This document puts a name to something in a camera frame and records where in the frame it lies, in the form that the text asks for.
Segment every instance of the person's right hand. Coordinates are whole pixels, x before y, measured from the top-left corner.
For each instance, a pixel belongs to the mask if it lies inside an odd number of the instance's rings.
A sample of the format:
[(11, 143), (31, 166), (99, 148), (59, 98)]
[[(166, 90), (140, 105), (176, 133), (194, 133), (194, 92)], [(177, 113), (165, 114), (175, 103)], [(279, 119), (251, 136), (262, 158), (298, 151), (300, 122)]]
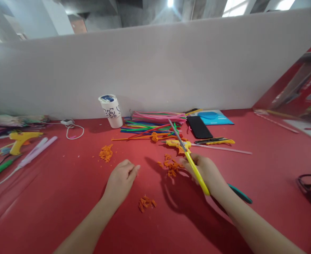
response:
[[(214, 162), (207, 157), (203, 157), (196, 153), (191, 153), (191, 157), (194, 163), (197, 166), (197, 169), (204, 180), (209, 192), (211, 195), (215, 194), (216, 190), (221, 190), (225, 188), (227, 185), (226, 181), (220, 174), (218, 168), (214, 164)], [(181, 158), (180, 163), (187, 169), (187, 171), (192, 175), (195, 179), (196, 183), (198, 183), (197, 178), (194, 174), (194, 171), (187, 161), (186, 158)]]

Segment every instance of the ceiling light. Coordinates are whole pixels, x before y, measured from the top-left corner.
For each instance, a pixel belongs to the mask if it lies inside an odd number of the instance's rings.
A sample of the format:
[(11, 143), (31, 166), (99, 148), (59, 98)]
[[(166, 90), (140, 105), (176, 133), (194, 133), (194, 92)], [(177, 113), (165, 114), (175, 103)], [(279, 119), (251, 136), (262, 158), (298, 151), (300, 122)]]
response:
[(167, 0), (167, 6), (169, 8), (173, 7), (174, 0)]

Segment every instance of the smartphone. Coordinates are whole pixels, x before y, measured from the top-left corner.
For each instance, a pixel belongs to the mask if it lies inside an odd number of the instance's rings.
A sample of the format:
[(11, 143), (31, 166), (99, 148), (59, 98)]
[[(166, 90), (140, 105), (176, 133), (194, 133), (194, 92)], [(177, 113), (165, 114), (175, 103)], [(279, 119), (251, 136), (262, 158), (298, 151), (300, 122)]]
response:
[(200, 116), (189, 116), (187, 117), (187, 121), (190, 123), (191, 129), (196, 138), (213, 138)]

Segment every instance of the paper cup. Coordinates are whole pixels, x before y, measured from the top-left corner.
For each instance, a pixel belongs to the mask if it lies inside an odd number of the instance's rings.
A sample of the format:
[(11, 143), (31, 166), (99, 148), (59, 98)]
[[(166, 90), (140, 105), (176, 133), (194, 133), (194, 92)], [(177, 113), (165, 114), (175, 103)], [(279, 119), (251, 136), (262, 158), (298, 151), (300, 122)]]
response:
[(120, 128), (124, 123), (122, 122), (119, 103), (115, 95), (103, 95), (98, 98), (105, 115), (113, 129)]

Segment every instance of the white cable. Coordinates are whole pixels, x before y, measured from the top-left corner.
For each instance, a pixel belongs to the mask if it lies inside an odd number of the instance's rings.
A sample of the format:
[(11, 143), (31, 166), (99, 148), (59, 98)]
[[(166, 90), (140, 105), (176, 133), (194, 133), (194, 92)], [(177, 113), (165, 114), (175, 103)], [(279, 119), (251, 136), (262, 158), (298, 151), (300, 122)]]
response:
[[(73, 123), (72, 124), (70, 124), (70, 125), (65, 125), (66, 127), (67, 127), (67, 132), (66, 132), (66, 138), (68, 138), (69, 140), (74, 140), (74, 139), (78, 139), (78, 138), (81, 138), (82, 137), (82, 135), (85, 133), (85, 129), (83, 128), (83, 127), (81, 127), (80, 125), (76, 125), (76, 124), (74, 124), (74, 120), (73, 119), (71, 119), (72, 121), (73, 121)], [(71, 128), (74, 128), (74, 126), (78, 126), (78, 127), (80, 127), (81, 129), (82, 129), (82, 134), (79, 136), (79, 137), (76, 137), (76, 138), (69, 138), (68, 137), (68, 130), (69, 129), (71, 129)]]

